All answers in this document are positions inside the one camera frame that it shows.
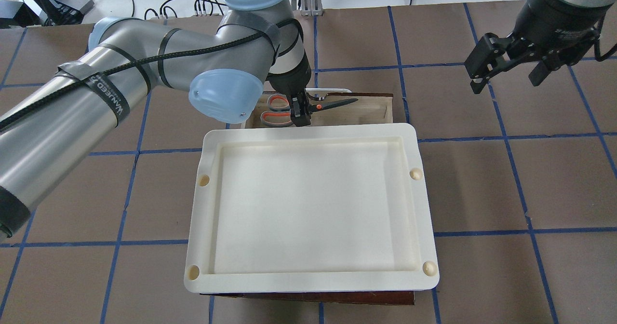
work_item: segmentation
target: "tray rim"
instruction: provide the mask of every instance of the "tray rim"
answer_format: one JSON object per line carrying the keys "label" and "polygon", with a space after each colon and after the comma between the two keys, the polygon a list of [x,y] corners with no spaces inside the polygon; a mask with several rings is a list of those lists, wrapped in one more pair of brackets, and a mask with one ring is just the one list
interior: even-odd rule
{"label": "tray rim", "polygon": [[[374,135],[367,135],[372,129]],[[189,271],[192,265],[205,264],[210,254],[212,237],[206,238],[200,232],[199,222],[213,224],[215,219],[212,210],[216,195],[207,195],[215,190],[216,186],[199,186],[199,179],[203,174],[212,175],[210,181],[220,180],[215,173],[220,172],[222,149],[225,147],[255,146],[257,144],[271,144],[275,141],[308,141],[308,140],[335,140],[340,142],[354,142],[361,139],[400,140],[407,157],[408,170],[418,168],[421,173],[424,169],[419,154],[417,135],[410,124],[363,124],[345,126],[314,126],[310,128],[293,129],[231,129],[213,130],[203,138],[202,157],[198,166],[195,184],[195,196],[191,215],[191,229],[187,247],[185,264],[185,287],[193,293],[277,293],[277,292],[324,292],[324,291],[394,291],[394,290],[425,290],[434,288],[439,282],[439,267],[436,248],[430,220],[428,195],[426,193],[425,176],[414,180],[410,178],[413,194],[413,208],[418,235],[418,251],[420,268],[413,271],[329,271],[329,272],[293,272],[293,273],[229,273],[210,274],[200,270],[198,278],[190,280]],[[209,200],[202,203],[200,196],[206,195]],[[199,247],[203,243],[210,246]],[[435,274],[428,276],[422,268],[422,263],[434,263]],[[347,286],[334,286],[343,282]]]}

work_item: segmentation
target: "scissors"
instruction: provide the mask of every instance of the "scissors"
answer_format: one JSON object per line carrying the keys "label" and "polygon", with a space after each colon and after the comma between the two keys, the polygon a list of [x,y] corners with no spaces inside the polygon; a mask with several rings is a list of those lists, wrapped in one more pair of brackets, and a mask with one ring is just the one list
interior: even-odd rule
{"label": "scissors", "polygon": [[[279,102],[277,106],[273,105],[275,101]],[[285,95],[272,94],[268,97],[266,104],[269,111],[263,111],[262,115],[260,115],[259,119],[262,121],[262,124],[269,128],[286,128],[293,125],[293,122],[289,119],[291,113],[289,112],[289,101]]]}
{"label": "scissors", "polygon": [[[315,113],[318,111],[325,111],[326,109],[351,104],[352,102],[356,102],[357,100],[357,98],[345,98],[344,100],[338,100],[333,102],[321,102],[316,105],[309,105],[308,112]],[[293,125],[293,122],[290,118],[291,112],[289,107],[289,100],[287,100],[287,97],[285,95],[272,94],[268,97],[266,104],[269,111],[263,111],[262,115],[260,115],[259,119],[261,120],[262,124],[268,126],[269,128],[286,128],[287,126]]]}

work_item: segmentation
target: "blue grid line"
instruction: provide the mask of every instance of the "blue grid line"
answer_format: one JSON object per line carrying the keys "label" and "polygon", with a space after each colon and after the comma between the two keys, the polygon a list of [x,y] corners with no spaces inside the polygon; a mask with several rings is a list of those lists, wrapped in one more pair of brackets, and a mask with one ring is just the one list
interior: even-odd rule
{"label": "blue grid line", "polygon": [[28,221],[28,225],[26,225],[26,231],[24,232],[24,237],[22,238],[22,243],[19,247],[19,251],[17,251],[17,256],[15,257],[15,263],[13,264],[13,270],[11,271],[11,276],[9,277],[9,282],[6,284],[6,289],[4,290],[4,296],[2,297],[2,303],[0,304],[0,319],[2,319],[2,315],[4,314],[4,308],[6,307],[6,302],[9,299],[9,293],[11,292],[11,287],[13,287],[13,281],[15,281],[15,275],[17,275],[17,267],[19,267],[19,262],[22,260],[22,254],[24,253],[24,245],[26,240],[28,239],[28,235],[30,234],[30,228],[32,227],[32,222],[35,219],[35,214],[37,211],[32,213]]}
{"label": "blue grid line", "polygon": [[177,148],[177,149],[151,149],[141,150],[140,154],[161,154],[161,153],[191,153],[201,152],[201,148]]}
{"label": "blue grid line", "polygon": [[611,165],[611,170],[613,170],[613,175],[615,175],[615,178],[617,178],[617,166],[615,166],[615,161],[613,160],[613,157],[611,156],[610,150],[608,150],[608,145],[606,144],[606,140],[604,140],[602,131],[600,131],[600,125],[598,125],[598,122],[595,119],[593,112],[591,111],[591,106],[589,105],[589,102],[587,101],[587,98],[585,97],[585,93],[582,91],[582,87],[580,87],[580,83],[578,82],[578,78],[577,78],[577,75],[575,74],[575,71],[570,66],[568,66],[568,70],[570,71],[570,76],[572,76],[572,80],[574,80],[575,85],[577,86],[577,90],[580,94],[580,99],[582,100],[583,104],[585,105],[585,109],[587,110],[587,113],[589,114],[589,119],[591,119],[591,122],[593,123],[593,128],[595,129],[596,135],[600,139],[600,143],[602,143],[602,148],[604,148],[604,152],[606,153],[606,157],[608,158],[608,163]]}
{"label": "blue grid line", "polygon": [[323,310],[323,302],[319,303],[319,324],[324,324],[325,323],[325,318],[324,318],[324,310]]}
{"label": "blue grid line", "polygon": [[[584,61],[584,62],[588,62],[588,61],[592,61],[592,60],[593,60],[593,61],[595,61],[595,58],[592,56],[591,58],[582,58],[582,59],[580,59],[580,60],[581,60],[582,62],[583,62],[583,61]],[[617,55],[615,55],[615,56],[609,56],[609,57],[607,58],[607,60],[617,60]]]}
{"label": "blue grid line", "polygon": [[105,290],[105,298],[103,300],[103,307],[101,310],[101,324],[105,323],[105,317],[107,315],[107,306],[109,304],[109,296],[111,294],[111,290],[112,290],[112,284],[114,283],[114,273],[115,273],[115,267],[117,265],[118,262],[118,254],[120,252],[120,246],[121,246],[121,242],[122,242],[122,233],[124,232],[124,227],[125,227],[125,223],[126,223],[126,208],[128,207],[128,204],[130,202],[131,199],[131,193],[133,191],[133,184],[134,184],[134,180],[135,180],[135,173],[137,172],[137,161],[139,161],[139,154],[141,153],[141,143],[143,142],[144,139],[144,130],[146,128],[146,120],[148,119],[148,107],[150,107],[150,98],[152,97],[151,94],[148,94],[146,97],[146,106],[144,108],[144,114],[143,117],[141,118],[141,129],[139,130],[139,139],[137,140],[137,149],[136,149],[136,153],[135,153],[135,162],[133,163],[133,169],[131,172],[131,179],[128,183],[128,189],[126,190],[126,200],[124,203],[124,209],[122,211],[122,219],[120,222],[120,227],[118,228],[118,236],[116,238],[116,243],[115,243],[115,248],[114,248],[114,257],[112,258],[112,265],[109,269],[109,278],[107,279],[107,287]]}
{"label": "blue grid line", "polygon": [[388,6],[388,17],[390,17],[390,27],[392,27],[392,37],[394,38],[394,49],[396,50],[396,62],[399,69],[399,79],[401,80],[401,93],[403,94],[403,108],[405,109],[405,120],[410,123],[409,106],[407,105],[407,91],[405,89],[405,77],[403,76],[403,67],[401,64],[401,51],[399,49],[399,39],[396,36],[396,27],[394,25],[394,16],[392,15],[392,7]]}
{"label": "blue grid line", "polygon": [[315,81],[315,87],[318,88],[319,87],[319,80],[318,80],[318,76],[319,76],[319,67],[317,65],[317,16],[314,15],[313,16],[313,59],[315,61],[315,74],[313,74],[314,77],[314,81]]}
{"label": "blue grid line", "polygon": [[134,150],[119,150],[117,152],[91,152],[90,157],[105,157],[108,155],[135,155]]}
{"label": "blue grid line", "polygon": [[[463,3],[463,7],[465,8],[465,14],[467,15],[467,21],[469,22],[469,27],[471,29],[471,33],[473,35],[474,41],[477,43],[478,42],[478,36],[476,36],[476,29],[473,25],[473,21],[471,18],[471,14],[469,13],[469,7],[467,7],[467,3]],[[538,264],[538,271],[540,272],[540,278],[542,280],[542,286],[544,287],[544,293],[546,295],[546,299],[549,305],[549,310],[550,310],[550,315],[553,319],[554,324],[558,324],[559,320],[557,317],[557,312],[555,311],[555,305],[553,304],[553,297],[550,293],[550,289],[549,289],[549,282],[546,278],[546,273],[544,272],[544,263],[542,263],[542,256],[540,255],[540,249],[538,248],[537,245],[537,241],[536,241],[536,236],[534,234],[533,231],[533,224],[531,223],[531,218],[529,218],[529,216],[527,215],[527,202],[525,200],[525,195],[523,194],[523,187],[521,185],[521,180],[520,177],[518,176],[518,170],[516,170],[516,163],[514,161],[514,156],[512,154],[512,149],[510,147],[510,142],[509,142],[509,138],[508,138],[508,134],[506,132],[505,129],[505,125],[503,123],[503,119],[502,119],[502,115],[501,112],[499,110],[499,105],[496,101],[496,96],[495,96],[495,91],[491,85],[491,83],[489,82],[488,84],[489,86],[489,92],[491,93],[491,99],[493,100],[493,107],[495,108],[495,113],[496,113],[496,117],[497,120],[499,121],[499,128],[502,131],[502,135],[503,135],[503,142],[505,144],[505,148],[506,151],[508,153],[508,158],[510,160],[510,165],[512,167],[512,174],[514,175],[514,179],[515,179],[515,183],[516,183],[516,188],[518,190],[518,196],[520,197],[521,200],[521,204],[523,206],[523,213],[525,216],[525,219],[527,221],[527,229],[529,230],[529,236],[531,238],[531,245],[533,247],[534,250],[534,254],[536,255],[536,262]]]}
{"label": "blue grid line", "polygon": [[168,244],[187,244],[187,239],[155,239],[144,241],[121,241],[120,245],[168,245]]}
{"label": "blue grid line", "polygon": [[435,310],[435,322],[436,324],[441,324],[441,312],[439,311],[439,298],[437,296],[437,287],[434,287],[430,290],[432,293],[432,306]]}
{"label": "blue grid line", "polygon": [[463,66],[463,65],[465,65],[465,63],[431,63],[431,64],[401,65],[401,67],[422,68],[422,67]]}
{"label": "blue grid line", "polygon": [[489,231],[445,231],[434,232],[436,238],[463,237],[463,236],[502,236],[528,234],[529,230],[489,230]]}
{"label": "blue grid line", "polygon": [[394,69],[399,68],[398,65],[389,66],[366,66],[366,67],[337,67],[337,68],[320,68],[317,72],[348,72],[348,71],[373,71],[377,69]]}
{"label": "blue grid line", "polygon": [[[546,229],[519,229],[519,230],[475,230],[475,231],[441,231],[434,232],[435,238],[469,237],[469,236],[506,236],[529,234],[577,234],[584,232],[617,232],[617,227],[588,227],[588,228],[546,228]],[[121,241],[121,245],[169,245],[187,244],[187,239],[154,239]],[[31,247],[85,247],[115,245],[115,241],[78,241],[78,242],[35,242],[35,243],[0,243],[0,248],[31,248]]]}
{"label": "blue grid line", "polygon": [[90,247],[99,245],[115,245],[115,241],[84,241],[84,242],[32,242],[24,247]]}
{"label": "blue grid line", "polygon": [[471,14],[469,13],[469,7],[467,7],[466,2],[463,3],[463,8],[465,8],[465,14],[467,15],[467,22],[469,23],[469,27],[471,28],[473,42],[478,43],[478,36],[476,36],[476,27],[473,25],[473,21],[471,20]]}
{"label": "blue grid line", "polygon": [[24,29],[24,32],[22,32],[22,36],[19,38],[19,42],[17,43],[17,46],[15,47],[15,52],[13,53],[13,56],[11,56],[11,61],[9,62],[9,65],[6,68],[6,73],[4,73],[4,78],[2,78],[2,82],[0,82],[0,86],[4,87],[6,84],[6,79],[9,77],[9,72],[11,72],[11,69],[13,68],[13,64],[15,63],[15,59],[17,58],[17,53],[19,52],[20,47],[22,47],[22,43],[24,43],[26,32],[28,32],[27,27]]}
{"label": "blue grid line", "polygon": [[214,320],[214,296],[210,295],[210,306],[208,306],[208,324]]}
{"label": "blue grid line", "polygon": [[434,143],[434,142],[469,142],[469,141],[494,141],[502,140],[502,136],[483,136],[483,137],[454,137],[454,138],[425,138],[418,139],[418,143]]}
{"label": "blue grid line", "polygon": [[617,227],[534,229],[536,234],[576,234],[581,232],[617,232]]}

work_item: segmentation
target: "brown tile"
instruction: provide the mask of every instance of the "brown tile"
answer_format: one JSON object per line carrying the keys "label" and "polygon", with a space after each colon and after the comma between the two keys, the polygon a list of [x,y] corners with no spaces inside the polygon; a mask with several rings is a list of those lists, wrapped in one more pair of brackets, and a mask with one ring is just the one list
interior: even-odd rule
{"label": "brown tile", "polygon": [[441,321],[552,323],[527,235],[437,238]]}
{"label": "brown tile", "polygon": [[317,302],[215,297],[213,324],[315,324]]}
{"label": "brown tile", "polygon": [[6,84],[47,82],[58,65],[84,55],[92,27],[88,24],[28,28]]}
{"label": "brown tile", "polygon": [[608,150],[611,152],[613,161],[617,162],[617,135],[616,136],[604,136],[604,141],[608,146]]}
{"label": "brown tile", "polygon": [[122,239],[187,239],[200,152],[142,154]]}
{"label": "brown tile", "polygon": [[345,88],[354,93],[388,93],[392,98],[394,122],[406,122],[401,78],[398,69],[372,69],[368,71],[321,72],[319,87]]}
{"label": "brown tile", "polygon": [[3,323],[98,323],[114,247],[24,249]]}
{"label": "brown tile", "polygon": [[124,150],[136,150],[141,131],[141,121],[144,117],[146,100],[139,102],[131,108],[122,124],[113,129],[102,141],[93,149],[93,152],[119,152]]}
{"label": "brown tile", "polygon": [[2,88],[0,90],[0,117],[30,96],[38,87]]}
{"label": "brown tile", "polygon": [[503,141],[421,143],[435,231],[526,229]]}
{"label": "brown tile", "polygon": [[201,148],[208,131],[225,129],[224,122],[197,111],[187,92],[156,87],[151,94],[142,150]]}
{"label": "brown tile", "polygon": [[617,180],[597,137],[510,144],[534,228],[617,225]]}
{"label": "brown tile", "polygon": [[392,16],[403,65],[461,63],[473,49],[462,3],[392,7]]}
{"label": "brown tile", "polygon": [[617,132],[617,60],[579,62],[573,69],[600,130]]}
{"label": "brown tile", "polygon": [[420,138],[501,135],[489,94],[474,95],[465,67],[403,70],[412,125]]}
{"label": "brown tile", "polygon": [[105,322],[206,323],[209,297],[182,282],[186,245],[123,245]]}
{"label": "brown tile", "polygon": [[0,82],[4,79],[4,74],[13,59],[13,54],[19,43],[19,39],[22,38],[24,29],[0,29]]}
{"label": "brown tile", "polygon": [[561,323],[617,318],[617,233],[538,234],[538,249]]}
{"label": "brown tile", "polygon": [[481,38],[492,32],[501,38],[506,37],[514,29],[516,17],[524,4],[524,0],[467,3],[476,36]]}
{"label": "brown tile", "polygon": [[326,10],[317,18],[319,68],[396,65],[388,9]]}
{"label": "brown tile", "polygon": [[527,75],[535,66],[518,65],[491,79],[508,135],[595,133],[568,69],[551,73],[534,87]]}
{"label": "brown tile", "polygon": [[132,155],[86,157],[39,204],[28,242],[115,241]]}
{"label": "brown tile", "polygon": [[4,291],[9,284],[18,251],[18,248],[0,248],[0,291]]}
{"label": "brown tile", "polygon": [[416,291],[414,295],[413,306],[324,304],[324,322],[328,324],[436,322],[430,291]]}

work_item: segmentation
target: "robotic arm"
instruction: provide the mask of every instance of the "robotic arm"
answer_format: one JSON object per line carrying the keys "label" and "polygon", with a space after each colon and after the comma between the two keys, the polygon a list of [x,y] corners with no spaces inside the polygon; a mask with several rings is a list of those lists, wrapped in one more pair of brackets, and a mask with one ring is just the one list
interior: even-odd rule
{"label": "robotic arm", "polygon": [[239,123],[269,80],[287,96],[292,121],[310,124],[311,69],[289,1],[225,1],[215,36],[102,19],[86,55],[0,117],[0,241],[155,85],[188,91],[202,113]]}
{"label": "robotic arm", "polygon": [[562,65],[577,64],[594,45],[596,60],[608,58],[617,46],[601,55],[599,37],[604,15],[615,1],[527,0],[507,38],[485,34],[465,60],[473,92],[479,94],[490,78],[520,63],[538,62],[529,74],[538,86]]}

